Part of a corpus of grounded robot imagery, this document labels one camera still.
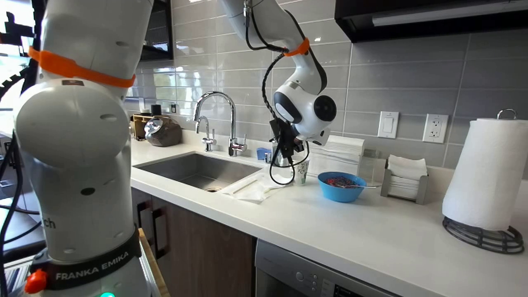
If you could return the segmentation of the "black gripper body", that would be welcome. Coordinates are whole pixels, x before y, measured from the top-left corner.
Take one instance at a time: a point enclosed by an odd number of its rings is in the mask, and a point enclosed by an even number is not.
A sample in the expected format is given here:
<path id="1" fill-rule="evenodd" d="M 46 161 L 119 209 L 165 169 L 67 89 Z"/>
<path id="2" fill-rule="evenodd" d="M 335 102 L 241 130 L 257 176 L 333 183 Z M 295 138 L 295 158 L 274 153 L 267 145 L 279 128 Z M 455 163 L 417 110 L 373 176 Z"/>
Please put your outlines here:
<path id="1" fill-rule="evenodd" d="M 293 153 L 305 148 L 303 141 L 297 136 L 295 128 L 282 118 L 272 118 L 270 128 L 282 158 L 293 163 Z"/>

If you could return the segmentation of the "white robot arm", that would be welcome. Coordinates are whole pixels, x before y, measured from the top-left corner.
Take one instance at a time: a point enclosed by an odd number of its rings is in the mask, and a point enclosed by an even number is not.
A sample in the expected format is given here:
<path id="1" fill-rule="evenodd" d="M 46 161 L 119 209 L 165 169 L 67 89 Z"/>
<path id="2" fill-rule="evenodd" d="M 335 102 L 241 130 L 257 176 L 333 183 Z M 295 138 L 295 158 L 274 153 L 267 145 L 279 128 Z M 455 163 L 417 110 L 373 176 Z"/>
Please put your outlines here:
<path id="1" fill-rule="evenodd" d="M 16 143 L 46 247 L 20 297 L 150 297 L 132 214 L 135 82 L 153 0 L 48 0 L 39 79 L 15 107 Z"/>

